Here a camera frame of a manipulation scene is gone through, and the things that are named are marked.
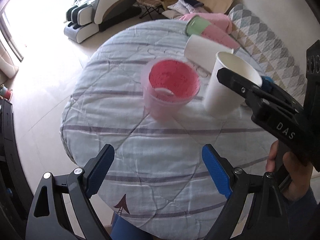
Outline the person's right hand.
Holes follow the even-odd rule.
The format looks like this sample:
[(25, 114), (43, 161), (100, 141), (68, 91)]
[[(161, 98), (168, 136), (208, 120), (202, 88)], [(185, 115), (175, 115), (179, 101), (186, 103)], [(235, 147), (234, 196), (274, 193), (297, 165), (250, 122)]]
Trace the person's right hand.
[[(266, 172), (274, 172), (276, 169), (275, 158), (278, 144), (279, 141), (277, 140), (271, 145), (266, 163)], [(291, 184), (283, 191), (283, 195), (292, 202), (298, 201), (305, 196), (310, 188), (313, 165), (308, 163), (308, 165), (304, 166), (292, 152), (286, 152), (283, 155), (283, 164), (292, 179)]]

